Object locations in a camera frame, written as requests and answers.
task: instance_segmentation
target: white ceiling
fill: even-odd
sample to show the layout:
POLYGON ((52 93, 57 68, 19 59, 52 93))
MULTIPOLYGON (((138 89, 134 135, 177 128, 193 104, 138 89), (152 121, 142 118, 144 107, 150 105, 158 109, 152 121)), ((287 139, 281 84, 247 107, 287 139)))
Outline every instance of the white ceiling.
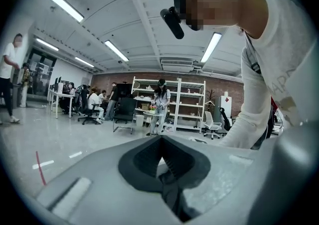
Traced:
POLYGON ((176 39, 160 17, 173 0, 66 0, 84 19, 74 20, 51 0, 22 0, 19 6, 35 19, 37 37, 57 46, 60 57, 78 56, 93 64, 93 73, 162 70, 163 57, 200 61, 215 31, 223 34, 203 66, 204 71, 239 75, 243 37, 234 28, 192 31, 182 26, 185 37, 176 39), (120 60, 104 44, 110 40, 129 59, 120 60))

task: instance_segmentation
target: glossy white floor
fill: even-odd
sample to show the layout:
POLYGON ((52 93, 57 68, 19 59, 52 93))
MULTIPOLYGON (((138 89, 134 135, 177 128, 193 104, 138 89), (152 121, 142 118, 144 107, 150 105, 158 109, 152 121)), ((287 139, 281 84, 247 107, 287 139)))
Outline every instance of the glossy white floor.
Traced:
MULTIPOLYGON (((111 121, 105 121, 102 125, 92 122, 82 125, 77 121, 82 115, 75 114, 69 119, 68 115, 59 113, 56 119, 55 113, 51 112, 49 107, 41 107, 42 104, 36 103, 29 105, 33 108, 14 109, 14 116, 21 119, 18 125, 11 125, 6 109, 1 109, 0 115, 4 124, 0 126, 0 154, 17 184, 32 196, 35 196, 45 183, 86 155, 145 137, 149 130, 135 130, 132 135, 128 129, 118 129, 113 133, 111 121)), ((185 140, 196 137, 208 144, 213 142, 209 136, 203 137, 202 134, 191 131, 164 134, 177 135, 185 140)))

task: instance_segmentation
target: ceiling light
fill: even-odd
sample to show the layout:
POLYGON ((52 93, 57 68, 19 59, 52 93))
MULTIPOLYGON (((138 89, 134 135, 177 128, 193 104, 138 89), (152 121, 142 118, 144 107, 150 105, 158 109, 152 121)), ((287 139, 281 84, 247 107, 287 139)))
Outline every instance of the ceiling light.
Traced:
POLYGON ((75 59, 76 59, 76 60, 79 60, 79 61, 82 62, 82 63, 85 63, 85 64, 88 65, 88 66, 94 67, 94 66, 91 65, 90 63, 88 63, 88 62, 86 62, 86 61, 83 61, 82 59, 80 59, 80 58, 78 58, 78 57, 76 57, 75 59))
POLYGON ((124 62, 129 61, 109 40, 105 42, 105 45, 109 47, 116 55, 118 55, 124 62))
POLYGON ((81 22, 84 18, 79 12, 77 12, 72 6, 70 6, 65 0, 53 0, 56 4, 58 4, 61 8, 63 8, 66 12, 68 12, 72 17, 74 17, 77 21, 81 22))
POLYGON ((46 45, 46 46, 48 46, 48 47, 54 49, 55 51, 59 51, 59 49, 58 49, 57 47, 52 46, 51 44, 46 43, 45 41, 43 41, 43 40, 41 40, 41 39, 36 38, 36 40, 37 40, 38 42, 42 43, 43 45, 46 45))
POLYGON ((205 63, 209 59, 210 55, 212 54, 212 52, 214 51, 216 45, 218 44, 220 38, 221 38, 221 34, 220 33, 215 32, 213 34, 213 37, 212 37, 212 39, 211 39, 211 41, 210 41, 210 43, 209 43, 209 45, 207 47, 207 50, 205 51, 205 54, 204 54, 204 56, 202 57, 202 59, 200 61, 201 63, 205 63))

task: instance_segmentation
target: air conditioner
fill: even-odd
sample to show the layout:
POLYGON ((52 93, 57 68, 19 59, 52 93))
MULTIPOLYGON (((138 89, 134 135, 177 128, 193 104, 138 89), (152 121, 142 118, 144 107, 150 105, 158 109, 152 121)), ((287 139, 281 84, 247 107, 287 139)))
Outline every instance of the air conditioner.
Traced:
POLYGON ((191 72, 194 70, 193 62, 189 60, 162 59, 160 62, 164 71, 191 72))

